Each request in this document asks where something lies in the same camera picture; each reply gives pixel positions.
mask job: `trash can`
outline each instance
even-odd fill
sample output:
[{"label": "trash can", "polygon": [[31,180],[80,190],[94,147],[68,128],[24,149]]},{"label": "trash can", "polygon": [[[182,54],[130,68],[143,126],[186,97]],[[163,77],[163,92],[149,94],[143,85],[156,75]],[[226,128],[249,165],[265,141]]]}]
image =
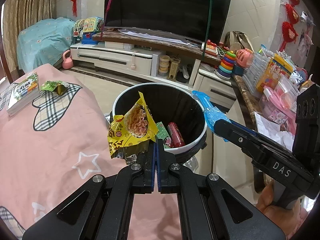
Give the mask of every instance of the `trash can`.
[{"label": "trash can", "polygon": [[129,87],[113,103],[112,117],[125,115],[139,99],[138,91],[143,93],[156,123],[162,122],[166,128],[169,122],[177,124],[186,145],[164,149],[175,154],[177,162],[185,163],[206,146],[207,124],[204,120],[203,107],[192,98],[191,94],[173,85],[143,83]]}]

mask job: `pink string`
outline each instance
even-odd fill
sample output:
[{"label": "pink string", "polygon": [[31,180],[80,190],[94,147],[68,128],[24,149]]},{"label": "pink string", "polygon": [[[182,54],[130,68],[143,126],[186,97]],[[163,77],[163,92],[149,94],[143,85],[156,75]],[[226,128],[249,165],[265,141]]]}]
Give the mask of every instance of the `pink string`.
[{"label": "pink string", "polygon": [[101,35],[100,35],[100,40],[101,40],[101,41],[102,41],[103,29],[104,29],[104,26],[105,26],[105,24],[106,24],[107,14],[108,14],[108,11],[109,11],[109,9],[110,9],[111,1],[112,1],[112,0],[109,0],[109,1],[108,1],[106,13],[105,13],[105,15],[104,15],[104,21],[103,21],[103,26],[102,26]]}]

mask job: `red can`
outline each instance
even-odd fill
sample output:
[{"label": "red can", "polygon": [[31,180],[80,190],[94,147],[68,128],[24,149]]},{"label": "red can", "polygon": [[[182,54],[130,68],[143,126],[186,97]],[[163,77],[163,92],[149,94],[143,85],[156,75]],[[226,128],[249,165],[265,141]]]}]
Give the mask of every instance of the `red can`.
[{"label": "red can", "polygon": [[175,122],[170,122],[168,124],[168,132],[170,134],[170,137],[173,141],[173,145],[175,148],[186,145],[186,143],[184,142],[182,135],[178,129],[178,126],[176,125]]}]

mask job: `tv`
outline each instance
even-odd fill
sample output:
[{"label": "tv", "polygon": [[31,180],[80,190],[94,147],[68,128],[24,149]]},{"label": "tv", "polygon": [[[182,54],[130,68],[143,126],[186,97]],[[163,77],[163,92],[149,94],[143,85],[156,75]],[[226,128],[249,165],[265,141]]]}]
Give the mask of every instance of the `tv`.
[{"label": "tv", "polygon": [[[105,0],[105,11],[109,0]],[[208,39],[219,43],[231,0],[212,0]],[[175,33],[204,41],[210,0],[112,0],[106,27]]]}]

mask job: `backpack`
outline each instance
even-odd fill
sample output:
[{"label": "backpack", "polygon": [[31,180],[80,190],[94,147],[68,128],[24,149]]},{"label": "backpack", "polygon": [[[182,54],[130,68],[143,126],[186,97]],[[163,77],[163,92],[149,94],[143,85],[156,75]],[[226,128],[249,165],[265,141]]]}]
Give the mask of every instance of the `backpack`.
[{"label": "backpack", "polygon": [[243,32],[228,32],[224,38],[224,46],[234,52],[245,48],[254,51],[248,35]]}]

